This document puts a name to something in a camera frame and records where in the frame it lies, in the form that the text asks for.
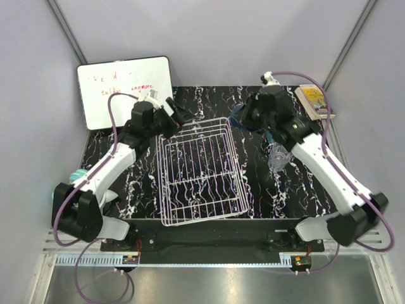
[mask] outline book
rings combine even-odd
[[[296,95],[306,113],[312,120],[326,119],[328,117],[327,104],[321,90],[314,84],[303,84],[296,89]]]

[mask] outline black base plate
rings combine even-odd
[[[137,230],[142,241],[141,263],[278,263],[279,252],[306,252],[308,246],[294,249],[279,239],[299,219],[210,220],[207,222],[165,227],[156,219],[126,220]],[[136,244],[129,251],[136,251]],[[311,242],[312,252],[325,251],[323,243]],[[120,242],[109,241],[101,251],[123,251]]]

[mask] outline black marble surface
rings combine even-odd
[[[295,87],[285,87],[297,113],[305,113],[294,95]],[[233,107],[259,87],[174,87],[176,102],[196,115],[196,120],[229,117]],[[335,206],[314,175],[296,158],[281,172],[268,169],[263,136],[232,127],[239,163],[247,184],[250,209],[240,218],[301,218],[328,214]],[[90,169],[113,143],[111,130],[92,131],[82,168]],[[120,198],[109,215],[127,219],[160,218],[155,140],[147,153],[127,169],[112,185]]]

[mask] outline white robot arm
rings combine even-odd
[[[128,223],[102,215],[106,202],[104,194],[118,176],[146,151],[151,138],[159,134],[171,137],[181,130],[186,120],[193,117],[171,98],[159,103],[152,94],[153,91],[144,99],[124,93],[114,93],[109,97],[109,107],[115,95],[135,98],[137,101],[131,119],[118,138],[115,134],[113,147],[90,171],[73,184],[60,183],[56,187],[52,225],[57,229],[87,242],[96,238],[121,241],[128,236]]]
[[[334,239],[343,246],[349,246],[378,224],[376,213],[365,203],[363,196],[381,213],[387,207],[388,199],[382,193],[373,195],[327,147],[325,151],[322,149],[318,125],[306,117],[293,114],[291,98],[270,72],[265,73],[261,80],[261,90],[250,95],[233,118],[251,132],[268,130],[276,142],[310,169],[333,199],[337,212],[299,222],[295,227],[299,238],[305,242]],[[356,193],[349,183],[356,185]]]

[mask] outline wire basket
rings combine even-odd
[[[165,226],[222,219],[249,205],[227,118],[188,123],[156,138],[161,221]]]

